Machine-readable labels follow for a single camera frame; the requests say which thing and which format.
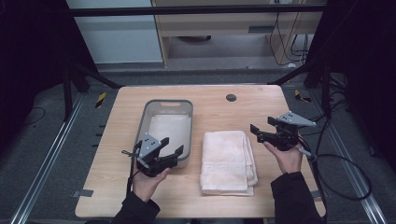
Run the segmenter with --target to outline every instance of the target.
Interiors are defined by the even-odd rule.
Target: gray floor
[[[105,73],[104,76],[123,85],[172,85],[172,84],[232,84],[266,83],[286,75],[287,65],[278,65],[264,36],[212,36],[209,41],[196,38],[174,38],[170,51],[170,61],[162,69],[136,69],[133,72]],[[299,65],[296,58],[293,65]],[[315,102],[296,100],[294,91],[304,88],[304,75],[283,86],[283,92],[290,110],[306,118],[321,114]],[[83,188],[91,167],[100,133],[106,125],[117,90],[90,80],[89,93],[80,93],[81,109],[77,114],[62,149],[57,156],[48,179],[38,195],[29,221],[35,223],[82,223],[74,209],[77,198],[71,195]],[[106,99],[101,108],[95,108],[98,95],[105,91]],[[309,90],[307,96],[315,99],[320,88]],[[334,101],[342,100],[342,95],[334,95]],[[40,165],[46,158],[55,136],[63,123],[64,105],[62,86],[43,91],[35,99],[35,108],[26,119],[26,125],[13,140],[12,154],[2,159],[0,170],[0,220],[5,223],[13,216],[23,197],[35,179]],[[357,125],[355,116],[347,111],[347,104],[337,106],[332,113],[331,125],[342,139],[342,145],[370,177],[373,183],[372,199],[380,208],[386,222],[371,220],[365,205],[367,201],[353,202],[343,199],[327,188],[329,223],[396,223],[396,175],[381,157],[372,157],[369,145]],[[301,129],[301,134],[315,133],[316,129]],[[331,127],[323,135],[320,153],[338,153],[334,132]],[[306,135],[312,148],[318,142],[318,134]],[[337,190],[348,195],[355,194],[351,177],[343,162],[322,160],[320,170],[324,178]]]

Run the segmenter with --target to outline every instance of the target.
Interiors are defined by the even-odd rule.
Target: folded towel
[[[202,193],[252,196],[257,181],[250,142],[244,132],[205,133]]]

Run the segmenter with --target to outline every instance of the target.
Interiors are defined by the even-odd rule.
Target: wooden table
[[[227,94],[236,95],[234,102]],[[131,160],[121,151],[131,151],[146,102],[152,99],[186,99],[193,104],[191,154],[185,168],[173,169],[160,184],[152,200],[161,207],[158,217],[273,217],[271,181],[281,175],[276,159],[249,131],[250,123],[275,132],[267,117],[289,111],[278,86],[146,86],[121,88],[97,149],[84,189],[91,197],[80,197],[79,217],[114,217],[125,197]],[[247,134],[257,166],[259,183],[254,197],[206,196],[200,191],[199,176],[205,132],[241,130]],[[317,190],[306,160],[302,172],[311,190]],[[322,201],[316,201],[324,216]]]

